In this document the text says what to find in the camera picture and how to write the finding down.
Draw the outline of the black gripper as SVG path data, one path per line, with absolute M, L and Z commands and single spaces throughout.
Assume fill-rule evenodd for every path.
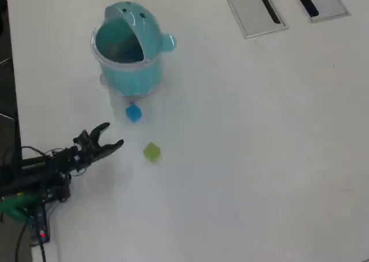
M 110 126 L 109 122 L 104 122 L 95 127 L 89 134 L 89 141 L 93 148 L 83 145 L 80 149 L 77 146 L 65 148 L 66 152 L 66 169 L 67 170 L 81 170 L 103 159 L 115 151 L 117 151 L 123 144 L 124 140 L 119 140 L 115 144 L 100 145 L 99 140 L 101 134 Z

